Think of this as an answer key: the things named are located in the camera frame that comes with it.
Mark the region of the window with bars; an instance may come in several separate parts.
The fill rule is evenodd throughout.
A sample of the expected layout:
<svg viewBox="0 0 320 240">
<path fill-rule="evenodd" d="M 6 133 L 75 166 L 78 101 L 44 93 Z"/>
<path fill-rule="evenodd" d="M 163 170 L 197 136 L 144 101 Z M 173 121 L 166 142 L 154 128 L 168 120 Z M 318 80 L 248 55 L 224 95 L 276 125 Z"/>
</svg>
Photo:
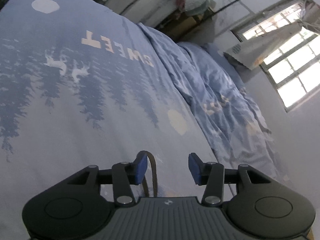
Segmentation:
<svg viewBox="0 0 320 240">
<path fill-rule="evenodd" d="M 313 0 L 281 0 L 232 33 L 241 43 L 297 21 L 319 23 L 319 5 Z M 237 70 L 245 81 L 265 74 L 288 112 L 319 89 L 319 34 L 303 28 L 253 70 L 242 65 Z"/>
</svg>

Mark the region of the patterned window curtain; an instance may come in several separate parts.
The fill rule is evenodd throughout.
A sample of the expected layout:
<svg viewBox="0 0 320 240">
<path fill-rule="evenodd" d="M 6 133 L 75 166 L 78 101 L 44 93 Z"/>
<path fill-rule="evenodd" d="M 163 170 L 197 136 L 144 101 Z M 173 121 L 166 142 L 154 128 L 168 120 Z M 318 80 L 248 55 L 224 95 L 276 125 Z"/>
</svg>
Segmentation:
<svg viewBox="0 0 320 240">
<path fill-rule="evenodd" d="M 269 33 L 238 43 L 224 52 L 224 55 L 240 65 L 253 70 L 265 58 L 298 34 L 303 28 L 319 34 L 319 23 L 297 21 Z"/>
</svg>

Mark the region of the blue printed bed sheet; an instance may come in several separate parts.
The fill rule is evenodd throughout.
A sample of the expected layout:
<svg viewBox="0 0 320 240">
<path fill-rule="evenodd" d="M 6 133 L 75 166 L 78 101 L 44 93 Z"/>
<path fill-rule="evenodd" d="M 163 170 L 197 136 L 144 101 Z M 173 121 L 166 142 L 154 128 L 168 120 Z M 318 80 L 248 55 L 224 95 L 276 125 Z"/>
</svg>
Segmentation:
<svg viewBox="0 0 320 240">
<path fill-rule="evenodd" d="M 27 239 L 22 209 L 89 165 L 153 154 L 161 197 L 202 196 L 188 155 L 213 160 L 140 27 L 92 0 L 1 9 L 1 239 Z"/>
</svg>

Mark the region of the crumpled blue duvet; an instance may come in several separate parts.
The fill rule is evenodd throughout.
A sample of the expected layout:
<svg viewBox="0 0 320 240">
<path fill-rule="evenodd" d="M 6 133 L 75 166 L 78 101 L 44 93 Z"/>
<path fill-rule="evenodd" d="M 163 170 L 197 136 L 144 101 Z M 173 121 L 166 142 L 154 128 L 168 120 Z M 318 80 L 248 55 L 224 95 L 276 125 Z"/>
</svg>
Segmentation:
<svg viewBox="0 0 320 240">
<path fill-rule="evenodd" d="M 153 28 L 139 27 L 189 105 L 217 161 L 227 168 L 248 164 L 277 181 L 289 182 L 271 130 L 241 77 L 230 77 L 208 56 L 195 56 Z"/>
</svg>

